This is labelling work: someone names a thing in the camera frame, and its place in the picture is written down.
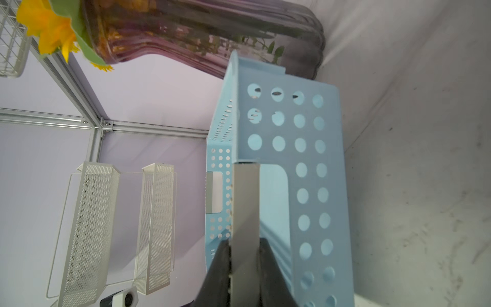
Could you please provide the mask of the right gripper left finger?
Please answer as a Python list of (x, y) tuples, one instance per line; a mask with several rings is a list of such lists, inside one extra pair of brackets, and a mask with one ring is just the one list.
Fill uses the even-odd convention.
[(215, 257), (193, 306), (228, 307), (230, 305), (231, 248), (228, 240), (218, 245)]

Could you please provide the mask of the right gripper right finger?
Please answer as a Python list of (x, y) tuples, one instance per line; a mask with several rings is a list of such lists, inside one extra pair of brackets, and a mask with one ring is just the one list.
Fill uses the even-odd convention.
[(258, 249), (260, 303), (262, 307), (297, 307), (280, 267), (266, 238), (260, 238)]

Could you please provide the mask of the light blue plastic basket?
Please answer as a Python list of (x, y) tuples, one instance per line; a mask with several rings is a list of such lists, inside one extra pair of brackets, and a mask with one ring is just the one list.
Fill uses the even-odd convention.
[(260, 236), (299, 306), (354, 306), (349, 206), (338, 89), (284, 67), (231, 55), (207, 136), (205, 261), (232, 236), (233, 165), (260, 166)]

